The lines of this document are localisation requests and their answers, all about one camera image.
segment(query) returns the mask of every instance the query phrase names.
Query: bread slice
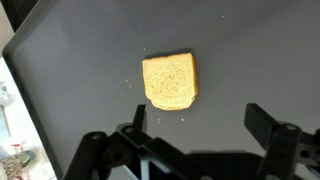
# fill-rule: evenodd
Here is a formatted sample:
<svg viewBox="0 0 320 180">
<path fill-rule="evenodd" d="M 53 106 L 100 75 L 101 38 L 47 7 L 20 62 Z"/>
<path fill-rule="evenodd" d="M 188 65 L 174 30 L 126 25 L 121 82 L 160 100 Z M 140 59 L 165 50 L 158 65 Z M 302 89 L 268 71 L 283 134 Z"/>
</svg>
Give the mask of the bread slice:
<svg viewBox="0 0 320 180">
<path fill-rule="evenodd" d="M 195 59 L 191 53 L 142 61 L 145 93 L 162 110 L 188 108 L 197 94 Z"/>
</svg>

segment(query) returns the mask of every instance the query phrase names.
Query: gray tray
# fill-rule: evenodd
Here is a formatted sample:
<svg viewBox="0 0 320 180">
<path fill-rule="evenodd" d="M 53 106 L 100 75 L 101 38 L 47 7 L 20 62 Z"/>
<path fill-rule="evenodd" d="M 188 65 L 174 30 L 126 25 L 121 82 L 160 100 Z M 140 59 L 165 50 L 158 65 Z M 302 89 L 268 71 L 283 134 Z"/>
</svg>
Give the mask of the gray tray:
<svg viewBox="0 0 320 180">
<path fill-rule="evenodd" d="M 132 121 L 141 103 L 147 133 L 183 152 L 262 155 L 243 126 L 249 102 L 307 132 L 319 127 L 319 6 L 319 0 L 42 0 L 3 55 L 58 177 L 85 133 L 111 134 Z M 199 93 L 187 110 L 158 110 L 145 97 L 141 61 L 183 49 L 196 56 Z M 304 168 L 297 174 L 314 178 Z M 126 178 L 123 169 L 111 176 Z"/>
</svg>

